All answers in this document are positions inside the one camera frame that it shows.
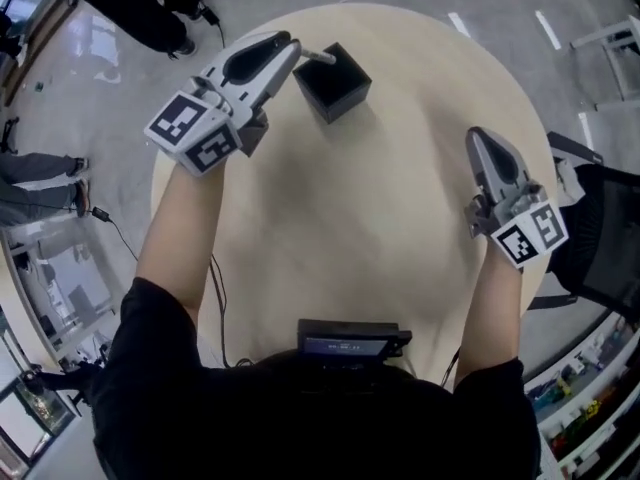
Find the shoe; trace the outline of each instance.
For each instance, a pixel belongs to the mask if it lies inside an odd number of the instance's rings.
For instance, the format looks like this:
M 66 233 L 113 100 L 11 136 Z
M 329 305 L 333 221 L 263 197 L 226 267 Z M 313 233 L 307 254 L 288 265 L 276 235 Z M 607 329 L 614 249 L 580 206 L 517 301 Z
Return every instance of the shoe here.
M 33 267 L 31 266 L 31 262 L 29 261 L 29 255 L 26 252 L 18 254 L 18 256 L 15 256 L 13 260 L 18 269 L 26 272 L 27 274 L 31 274 L 31 272 L 33 272 Z
M 181 55 L 182 57 L 191 57 L 194 53 L 196 53 L 196 43 L 194 43 L 188 37 L 184 40 L 182 46 L 176 50 L 174 55 Z
M 76 166 L 73 168 L 71 172 L 67 173 L 69 178 L 73 178 L 74 176 L 78 176 L 83 172 L 89 170 L 89 159 L 88 158 L 76 158 Z
M 91 210 L 91 203 L 89 201 L 89 182 L 87 180 L 80 180 L 75 185 L 76 198 L 73 202 L 76 205 L 78 217 L 84 217 L 89 215 L 89 211 Z
M 198 8 L 196 9 L 196 12 L 194 12 L 193 14 L 187 14 L 187 18 L 189 18 L 192 23 L 198 23 L 202 21 L 202 12 L 204 11 L 204 8 L 204 4 L 202 2 L 198 2 Z

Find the round wooden table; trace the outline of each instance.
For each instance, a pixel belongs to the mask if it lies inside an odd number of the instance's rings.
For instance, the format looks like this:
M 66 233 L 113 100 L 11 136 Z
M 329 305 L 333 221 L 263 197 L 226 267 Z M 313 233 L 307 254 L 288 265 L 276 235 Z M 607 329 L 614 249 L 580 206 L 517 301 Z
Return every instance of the round wooden table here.
M 397 322 L 413 331 L 412 369 L 438 382 L 460 345 L 486 244 L 469 237 L 463 216 L 478 192 L 466 131 L 509 139 L 555 198 L 542 124 L 496 59 L 427 16 L 329 5 L 251 33 L 268 30 L 313 50 L 340 42 L 373 84 L 365 103 L 327 125 L 291 76 L 265 105 L 271 127 L 254 156 L 229 160 L 215 244 L 229 361 L 294 348 L 300 318 Z M 158 154 L 153 212 L 172 166 Z M 523 311 L 547 261 L 526 268 Z M 219 320 L 208 286 L 199 332 L 216 354 Z

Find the display screen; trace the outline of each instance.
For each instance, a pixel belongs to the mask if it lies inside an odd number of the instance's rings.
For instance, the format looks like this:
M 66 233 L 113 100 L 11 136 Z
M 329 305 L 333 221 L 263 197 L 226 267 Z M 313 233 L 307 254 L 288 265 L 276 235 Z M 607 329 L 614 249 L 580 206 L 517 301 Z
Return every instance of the display screen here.
M 306 338 L 304 352 L 330 356 L 375 357 L 382 352 L 387 340 L 349 340 L 331 338 Z

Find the forearm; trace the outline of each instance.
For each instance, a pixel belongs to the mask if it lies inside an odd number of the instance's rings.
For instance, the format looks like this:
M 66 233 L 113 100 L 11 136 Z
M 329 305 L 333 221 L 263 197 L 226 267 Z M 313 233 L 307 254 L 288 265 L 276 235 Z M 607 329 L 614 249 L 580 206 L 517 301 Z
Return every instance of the forearm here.
M 136 271 L 173 295 L 194 320 L 220 216 L 224 171 L 223 164 L 197 178 L 176 164 Z
M 517 357 L 521 291 L 522 274 L 489 240 L 464 327 L 456 385 L 474 371 Z

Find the window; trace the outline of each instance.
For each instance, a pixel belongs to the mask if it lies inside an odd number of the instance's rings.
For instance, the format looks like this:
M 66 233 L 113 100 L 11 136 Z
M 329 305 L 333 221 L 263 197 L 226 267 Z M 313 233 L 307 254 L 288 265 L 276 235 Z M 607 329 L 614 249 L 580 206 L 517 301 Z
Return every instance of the window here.
M 22 383 L 28 363 L 16 343 L 0 310 L 0 479 L 23 478 L 75 417 L 57 393 Z

